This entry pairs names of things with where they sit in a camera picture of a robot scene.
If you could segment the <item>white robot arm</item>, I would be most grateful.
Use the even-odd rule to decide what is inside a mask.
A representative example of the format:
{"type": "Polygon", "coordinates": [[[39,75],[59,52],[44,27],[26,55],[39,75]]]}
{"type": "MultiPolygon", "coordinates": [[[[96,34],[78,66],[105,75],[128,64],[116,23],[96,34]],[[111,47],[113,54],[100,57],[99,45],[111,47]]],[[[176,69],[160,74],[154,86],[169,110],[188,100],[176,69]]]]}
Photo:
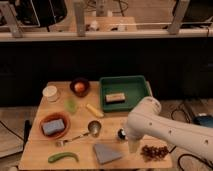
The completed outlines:
{"type": "Polygon", "coordinates": [[[128,114],[124,125],[128,141],[150,135],[213,161],[213,128],[170,120],[160,112],[157,99],[144,97],[128,114]]]}

